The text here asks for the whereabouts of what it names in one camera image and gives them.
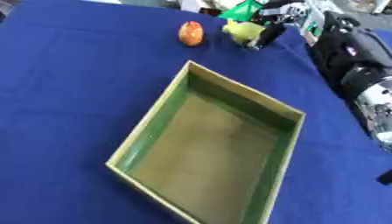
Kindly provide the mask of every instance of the cardboard box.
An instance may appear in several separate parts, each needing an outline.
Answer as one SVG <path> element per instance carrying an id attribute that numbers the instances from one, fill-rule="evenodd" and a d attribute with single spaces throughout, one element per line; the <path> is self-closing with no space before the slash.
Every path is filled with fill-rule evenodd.
<path id="1" fill-rule="evenodd" d="M 304 119 L 188 61 L 107 166 L 191 223 L 266 223 Z"/>

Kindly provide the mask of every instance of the blue tablecloth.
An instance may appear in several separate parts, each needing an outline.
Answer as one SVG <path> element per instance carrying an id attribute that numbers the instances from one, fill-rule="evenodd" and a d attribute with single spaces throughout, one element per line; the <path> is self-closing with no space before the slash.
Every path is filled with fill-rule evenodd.
<path id="1" fill-rule="evenodd" d="M 177 30 L 200 21 L 206 39 Z M 104 162 L 187 60 L 307 117 L 270 223 L 391 223 L 392 156 L 369 140 L 289 29 L 259 52 L 219 18 L 178 10 L 26 1 L 0 25 L 0 223 L 176 223 Z M 381 36 L 392 42 L 391 32 Z"/>

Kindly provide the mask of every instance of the orange ball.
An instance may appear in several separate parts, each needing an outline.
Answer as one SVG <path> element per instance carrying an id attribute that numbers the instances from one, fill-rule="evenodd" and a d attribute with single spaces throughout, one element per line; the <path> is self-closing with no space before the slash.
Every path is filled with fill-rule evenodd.
<path id="1" fill-rule="evenodd" d="M 203 40 L 203 28 L 198 22 L 186 22 L 179 28 L 178 37 L 186 46 L 196 46 Z"/>

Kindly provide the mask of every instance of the tray bottom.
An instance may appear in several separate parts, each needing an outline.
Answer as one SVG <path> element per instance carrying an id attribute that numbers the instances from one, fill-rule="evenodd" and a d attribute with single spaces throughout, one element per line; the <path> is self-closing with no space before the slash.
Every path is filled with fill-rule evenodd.
<path id="1" fill-rule="evenodd" d="M 206 223 L 239 223 L 279 134 L 190 91 L 129 174 Z"/>

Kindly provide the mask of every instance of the tray rim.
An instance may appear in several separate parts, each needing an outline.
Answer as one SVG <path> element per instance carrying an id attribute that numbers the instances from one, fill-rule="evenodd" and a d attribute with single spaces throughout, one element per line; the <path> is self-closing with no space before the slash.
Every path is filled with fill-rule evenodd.
<path id="1" fill-rule="evenodd" d="M 273 206 L 275 204 L 277 194 L 279 192 L 280 186 L 283 182 L 284 174 L 287 171 L 289 162 L 291 160 L 292 152 L 294 150 L 295 144 L 298 140 L 299 132 L 302 128 L 302 125 L 305 120 L 305 112 L 293 108 L 290 105 L 287 105 L 271 96 L 264 94 L 258 90 L 253 89 L 252 87 L 245 86 L 238 81 L 231 80 L 219 73 L 216 73 L 208 68 L 199 65 L 198 63 L 188 60 L 181 70 L 177 73 L 171 83 L 167 86 L 165 91 L 159 96 L 159 98 L 155 101 L 155 103 L 151 106 L 149 111 L 145 114 L 142 120 L 138 123 L 138 125 L 130 132 L 130 134 L 125 138 L 120 147 L 118 147 L 115 152 L 112 154 L 110 159 L 106 162 L 106 166 L 115 174 L 126 180 L 129 184 L 134 186 L 136 189 L 142 191 L 143 193 L 150 196 L 156 202 L 161 204 L 162 206 L 172 210 L 175 214 L 181 216 L 183 219 L 190 221 L 195 224 L 202 224 L 203 222 L 197 220 L 195 217 L 192 217 L 190 214 L 184 212 L 181 208 L 174 206 L 169 200 L 164 199 L 159 196 L 158 193 L 153 192 L 148 187 L 143 185 L 140 181 L 135 178 L 132 178 L 122 172 L 120 169 L 116 167 L 117 162 L 122 158 L 122 156 L 126 153 L 127 149 L 133 144 L 133 142 L 138 138 L 140 133 L 144 130 L 144 128 L 148 125 L 148 123 L 152 120 L 155 114 L 163 107 L 166 100 L 171 96 L 172 92 L 176 87 L 181 83 L 181 81 L 188 75 L 189 71 L 193 71 L 197 75 L 203 76 L 207 80 L 209 78 L 214 78 L 216 80 L 221 80 L 219 85 L 227 88 L 229 85 L 237 86 L 236 89 L 230 88 L 231 91 L 242 95 L 246 98 L 252 99 L 260 105 L 266 106 L 269 109 L 274 110 L 275 113 L 278 113 L 280 116 L 283 116 L 289 120 L 292 120 L 296 123 L 294 127 L 294 131 L 292 132 L 289 140 L 289 144 L 285 149 L 284 156 L 282 158 L 279 171 L 276 174 L 274 183 L 270 190 L 269 196 L 265 202 L 265 208 L 260 211 L 262 213 L 260 220 L 258 223 L 266 224 L 269 220 L 269 217 L 272 213 Z"/>

